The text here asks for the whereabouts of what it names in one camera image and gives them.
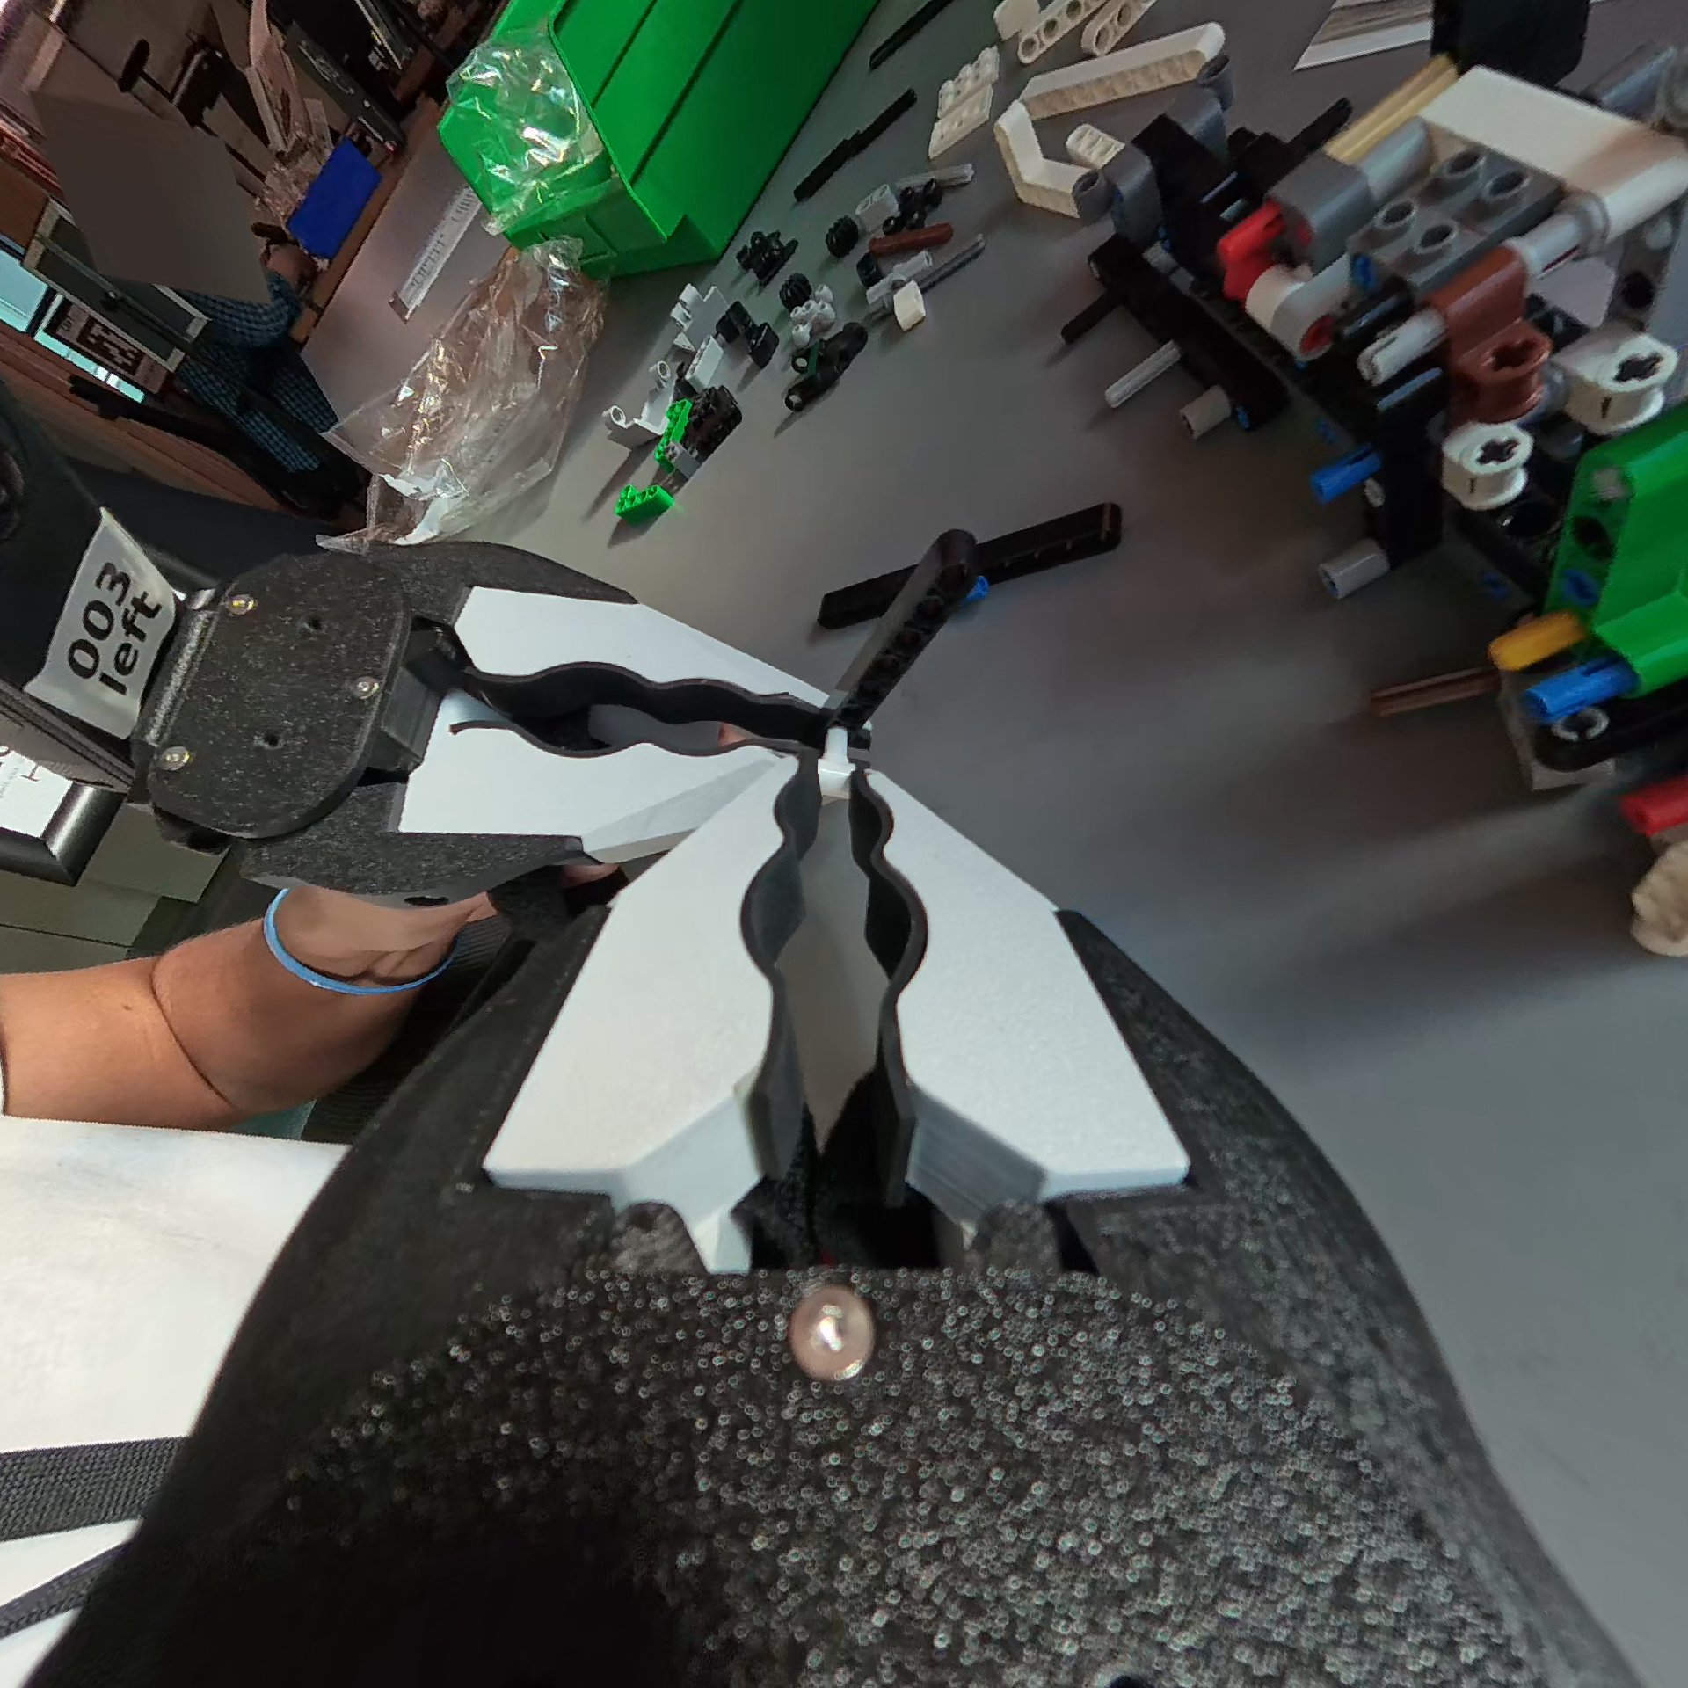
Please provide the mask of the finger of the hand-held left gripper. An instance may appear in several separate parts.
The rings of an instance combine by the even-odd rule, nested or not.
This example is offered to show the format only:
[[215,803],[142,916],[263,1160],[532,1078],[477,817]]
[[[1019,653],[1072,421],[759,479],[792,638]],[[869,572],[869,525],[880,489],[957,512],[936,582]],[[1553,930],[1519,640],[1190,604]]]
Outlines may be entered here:
[[407,782],[396,829],[573,838],[580,852],[666,852],[796,759],[759,745],[673,751],[653,743],[571,754],[492,720],[434,726]]
[[642,602],[475,587],[426,756],[495,735],[544,754],[846,749],[824,688]]

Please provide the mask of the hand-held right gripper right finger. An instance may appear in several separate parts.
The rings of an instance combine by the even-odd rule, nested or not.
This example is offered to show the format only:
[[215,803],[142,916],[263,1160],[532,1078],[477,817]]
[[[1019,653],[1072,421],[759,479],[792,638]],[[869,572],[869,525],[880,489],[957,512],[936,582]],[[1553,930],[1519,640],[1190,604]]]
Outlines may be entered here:
[[897,786],[844,799],[844,1175],[867,1212],[1175,1190],[1191,1172],[1053,899]]

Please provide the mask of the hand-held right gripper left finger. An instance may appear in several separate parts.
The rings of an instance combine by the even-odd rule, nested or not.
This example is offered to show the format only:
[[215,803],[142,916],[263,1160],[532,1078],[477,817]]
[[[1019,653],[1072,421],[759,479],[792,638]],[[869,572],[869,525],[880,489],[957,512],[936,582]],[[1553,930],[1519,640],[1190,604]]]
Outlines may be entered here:
[[750,1268],[736,1210],[805,1132],[779,958],[818,814],[817,759],[778,756],[617,895],[486,1151],[495,1183],[663,1203],[709,1272]]

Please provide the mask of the person's left forearm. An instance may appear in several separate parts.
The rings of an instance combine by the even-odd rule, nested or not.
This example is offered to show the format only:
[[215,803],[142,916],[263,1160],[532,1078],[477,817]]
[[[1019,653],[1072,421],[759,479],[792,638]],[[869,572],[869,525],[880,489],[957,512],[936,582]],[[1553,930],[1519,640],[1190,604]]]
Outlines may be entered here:
[[5,1111],[228,1128],[337,1090],[395,1040],[412,994],[308,986],[272,958],[262,920],[161,956],[5,977]]

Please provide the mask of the scatter of black white lego parts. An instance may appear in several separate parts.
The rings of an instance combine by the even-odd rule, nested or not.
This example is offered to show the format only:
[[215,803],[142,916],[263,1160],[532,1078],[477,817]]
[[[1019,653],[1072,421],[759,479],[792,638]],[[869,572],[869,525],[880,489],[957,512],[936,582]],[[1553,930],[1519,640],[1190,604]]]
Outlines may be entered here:
[[885,182],[831,224],[828,252],[857,259],[853,315],[832,285],[787,267],[796,240],[776,231],[753,231],[736,254],[747,276],[778,281],[776,318],[758,318],[747,297],[720,287],[685,285],[653,348],[642,401],[603,411],[612,440],[648,454],[648,475],[619,488],[616,519],[643,528],[663,515],[739,427],[734,370],[784,371],[786,409],[800,415],[857,364],[876,325],[921,325],[926,294],[983,254],[983,236],[953,244],[955,226],[942,217],[945,201],[975,177],[969,160]]

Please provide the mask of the partly built lego model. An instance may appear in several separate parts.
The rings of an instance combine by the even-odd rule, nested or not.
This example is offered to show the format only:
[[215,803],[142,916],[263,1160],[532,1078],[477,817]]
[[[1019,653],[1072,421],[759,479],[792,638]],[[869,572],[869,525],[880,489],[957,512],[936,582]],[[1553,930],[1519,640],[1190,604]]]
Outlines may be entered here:
[[1649,771],[1632,935],[1686,950],[1684,41],[1583,81],[1589,3],[1436,3],[1427,62],[1293,136],[1233,119],[1225,52],[1105,167],[1093,301],[1129,314],[1186,427],[1293,407],[1337,445],[1321,502],[1365,498],[1335,599],[1446,546],[1514,615],[1482,667],[1376,713],[1495,694],[1525,779]]

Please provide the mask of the lego instruction booklet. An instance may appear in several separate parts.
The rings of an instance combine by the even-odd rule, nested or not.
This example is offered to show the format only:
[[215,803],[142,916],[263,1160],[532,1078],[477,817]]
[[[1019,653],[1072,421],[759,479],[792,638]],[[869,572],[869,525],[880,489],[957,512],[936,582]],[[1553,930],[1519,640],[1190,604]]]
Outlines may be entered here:
[[1433,1],[1335,1],[1294,70],[1425,46],[1433,33],[1433,11]]

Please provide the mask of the person's left hand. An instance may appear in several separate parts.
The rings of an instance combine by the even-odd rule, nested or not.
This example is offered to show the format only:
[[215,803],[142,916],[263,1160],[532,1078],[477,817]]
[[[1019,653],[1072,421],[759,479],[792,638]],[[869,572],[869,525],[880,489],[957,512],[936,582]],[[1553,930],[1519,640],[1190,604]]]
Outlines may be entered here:
[[279,908],[288,950],[306,964],[360,985],[426,974],[455,938],[503,914],[491,892],[467,899],[401,899],[386,904],[313,886],[289,887]]

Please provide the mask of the grey drawer cabinet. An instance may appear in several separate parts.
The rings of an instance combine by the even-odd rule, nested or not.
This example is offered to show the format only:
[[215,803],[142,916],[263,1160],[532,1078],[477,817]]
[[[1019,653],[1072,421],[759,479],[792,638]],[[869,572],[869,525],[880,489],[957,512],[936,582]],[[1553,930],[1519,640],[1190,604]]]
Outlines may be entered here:
[[120,808],[74,883],[5,871],[5,974],[117,963],[174,941],[219,864],[217,852],[171,841],[148,814]]

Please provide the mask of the brown wooden desk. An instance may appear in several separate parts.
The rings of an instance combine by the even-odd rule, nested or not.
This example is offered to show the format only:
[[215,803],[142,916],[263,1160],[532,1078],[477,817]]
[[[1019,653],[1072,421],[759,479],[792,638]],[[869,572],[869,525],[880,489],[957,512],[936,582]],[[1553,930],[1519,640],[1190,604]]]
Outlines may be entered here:
[[318,500],[297,502],[265,477],[253,477],[238,460],[198,440],[117,414],[123,393],[93,381],[109,406],[73,390],[82,371],[3,324],[3,373],[11,396],[68,458],[104,470],[137,471],[182,492],[199,492],[251,507],[299,513],[331,533],[342,530],[339,510]]

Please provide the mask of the blue wristband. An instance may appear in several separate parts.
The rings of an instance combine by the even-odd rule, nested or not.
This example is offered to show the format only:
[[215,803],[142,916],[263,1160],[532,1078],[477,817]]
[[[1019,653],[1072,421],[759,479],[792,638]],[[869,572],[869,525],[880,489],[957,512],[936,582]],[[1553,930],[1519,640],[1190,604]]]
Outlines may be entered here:
[[383,985],[360,985],[360,982],[353,982],[353,980],[348,980],[348,978],[330,977],[330,974],[306,964],[302,958],[295,958],[295,954],[291,954],[289,949],[285,947],[285,943],[281,941],[279,908],[284,906],[288,895],[289,895],[289,889],[277,889],[274,899],[265,908],[265,914],[263,914],[263,920],[262,920],[265,949],[274,956],[274,960],[288,974],[291,974],[294,978],[302,980],[304,985],[320,988],[323,992],[330,992],[330,994],[336,994],[336,996],[348,996],[348,998],[401,996],[401,994],[412,992],[412,990],[441,978],[458,954],[461,935],[455,938],[450,949],[445,950],[443,958],[439,958],[436,964],[426,974],[420,974],[420,977],[412,977],[412,978],[407,978],[407,980],[391,980],[391,982],[383,982]]

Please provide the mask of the black electronic device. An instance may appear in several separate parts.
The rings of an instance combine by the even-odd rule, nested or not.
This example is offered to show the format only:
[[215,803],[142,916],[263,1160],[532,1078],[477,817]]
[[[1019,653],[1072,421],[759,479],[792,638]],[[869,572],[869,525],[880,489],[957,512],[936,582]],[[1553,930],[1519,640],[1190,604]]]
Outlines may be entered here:
[[186,294],[99,273],[89,240],[54,199],[34,224],[25,267],[58,294],[48,335],[148,396],[170,386],[207,327]]

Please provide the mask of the blue board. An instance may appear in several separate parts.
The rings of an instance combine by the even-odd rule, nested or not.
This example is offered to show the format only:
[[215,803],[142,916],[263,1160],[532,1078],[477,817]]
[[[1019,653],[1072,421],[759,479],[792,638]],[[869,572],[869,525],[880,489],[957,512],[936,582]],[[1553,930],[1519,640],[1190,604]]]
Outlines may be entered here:
[[315,260],[331,260],[383,182],[377,167],[352,141],[336,143],[320,172],[288,213],[294,243]]

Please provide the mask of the green storage bin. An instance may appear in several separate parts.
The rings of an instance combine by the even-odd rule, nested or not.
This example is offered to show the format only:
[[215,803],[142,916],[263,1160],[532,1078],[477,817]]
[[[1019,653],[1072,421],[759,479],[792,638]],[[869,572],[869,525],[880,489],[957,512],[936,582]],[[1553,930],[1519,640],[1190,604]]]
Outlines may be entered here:
[[554,46],[617,168],[514,246],[571,236],[600,281],[717,259],[875,1],[566,1]]

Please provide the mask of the person's white shirt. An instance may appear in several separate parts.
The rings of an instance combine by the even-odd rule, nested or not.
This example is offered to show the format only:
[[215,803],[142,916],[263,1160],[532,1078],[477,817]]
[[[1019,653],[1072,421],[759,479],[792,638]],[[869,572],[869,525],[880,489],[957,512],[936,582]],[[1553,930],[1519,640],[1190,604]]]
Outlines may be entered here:
[[5,1118],[5,1683],[31,1678],[135,1533],[342,1154]]

